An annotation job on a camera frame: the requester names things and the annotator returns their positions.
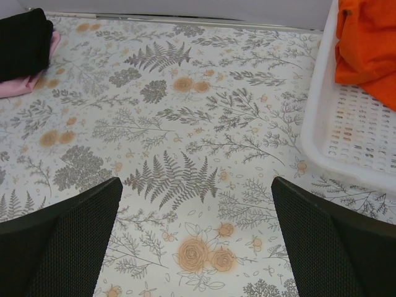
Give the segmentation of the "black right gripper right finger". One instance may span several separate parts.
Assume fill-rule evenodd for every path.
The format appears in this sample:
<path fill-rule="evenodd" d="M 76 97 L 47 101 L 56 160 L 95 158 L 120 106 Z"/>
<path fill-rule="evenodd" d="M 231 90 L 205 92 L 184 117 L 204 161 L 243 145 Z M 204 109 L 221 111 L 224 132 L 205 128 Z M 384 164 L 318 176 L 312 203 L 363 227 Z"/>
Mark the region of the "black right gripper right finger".
<path fill-rule="evenodd" d="M 300 296 L 395 296 L 395 225 L 284 178 L 271 190 Z"/>

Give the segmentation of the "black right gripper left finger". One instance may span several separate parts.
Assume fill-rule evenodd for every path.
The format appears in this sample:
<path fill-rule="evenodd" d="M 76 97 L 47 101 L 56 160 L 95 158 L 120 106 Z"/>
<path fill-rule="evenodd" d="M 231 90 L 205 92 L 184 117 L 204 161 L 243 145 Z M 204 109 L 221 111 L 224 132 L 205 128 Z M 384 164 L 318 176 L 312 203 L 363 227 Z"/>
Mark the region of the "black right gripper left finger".
<path fill-rule="evenodd" d="M 2 222 L 1 296 L 93 296 L 122 191 L 111 178 Z"/>

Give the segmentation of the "orange t shirt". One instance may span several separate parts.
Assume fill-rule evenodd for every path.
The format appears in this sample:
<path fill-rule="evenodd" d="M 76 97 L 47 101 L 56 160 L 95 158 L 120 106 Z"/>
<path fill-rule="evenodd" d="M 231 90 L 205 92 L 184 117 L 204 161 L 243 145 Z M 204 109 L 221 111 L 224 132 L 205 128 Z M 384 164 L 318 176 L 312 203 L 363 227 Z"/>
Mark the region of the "orange t shirt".
<path fill-rule="evenodd" d="M 339 1 L 335 82 L 395 110 L 395 1 Z"/>

